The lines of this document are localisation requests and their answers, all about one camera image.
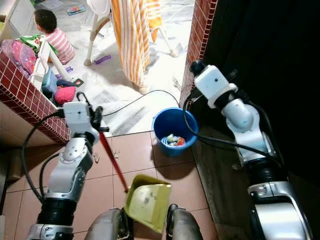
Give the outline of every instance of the striped shirt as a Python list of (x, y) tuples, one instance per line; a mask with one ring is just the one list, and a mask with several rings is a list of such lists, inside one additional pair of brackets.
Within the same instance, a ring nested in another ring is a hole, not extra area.
[(57, 50), (57, 57), (62, 64), (66, 64), (74, 58), (74, 48), (68, 41), (66, 34), (59, 28), (56, 28), (52, 33), (46, 34), (45, 38)]

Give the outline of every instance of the orange striped towel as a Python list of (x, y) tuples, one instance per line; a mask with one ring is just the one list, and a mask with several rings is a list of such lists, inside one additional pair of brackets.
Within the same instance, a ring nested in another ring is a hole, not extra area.
[(159, 0), (146, 0), (148, 8), (148, 21), (152, 41), (155, 43), (159, 27), (162, 25), (161, 6)]
[(124, 74), (140, 88), (149, 64), (146, 0), (111, 0), (112, 21)]

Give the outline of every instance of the dark hair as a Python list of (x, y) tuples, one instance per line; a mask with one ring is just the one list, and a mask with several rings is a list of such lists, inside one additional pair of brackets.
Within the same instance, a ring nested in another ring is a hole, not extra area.
[(46, 9), (38, 9), (34, 12), (34, 19), (36, 24), (38, 24), (46, 34), (52, 33), (57, 28), (57, 18), (56, 15)]

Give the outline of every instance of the child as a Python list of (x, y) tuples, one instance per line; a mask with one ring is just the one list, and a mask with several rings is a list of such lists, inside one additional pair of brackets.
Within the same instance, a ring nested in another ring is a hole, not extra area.
[(45, 33), (46, 40), (57, 50), (57, 57), (62, 64), (66, 64), (74, 58), (74, 48), (69, 43), (66, 34), (57, 27), (57, 18), (52, 11), (36, 10), (34, 22), (37, 29)]

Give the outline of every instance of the red brick tile wall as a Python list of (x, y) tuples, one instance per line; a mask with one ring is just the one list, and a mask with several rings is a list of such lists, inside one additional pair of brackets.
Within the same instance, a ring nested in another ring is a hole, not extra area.
[[(1, 50), (0, 101), (32, 125), (56, 110)], [(69, 139), (69, 129), (64, 119), (48, 119), (38, 129), (58, 144), (64, 144)]]
[(180, 106), (183, 105), (190, 90), (194, 87), (194, 76), (189, 71), (189, 67), (193, 61), (202, 60), (204, 57), (217, 4), (218, 0), (195, 0)]

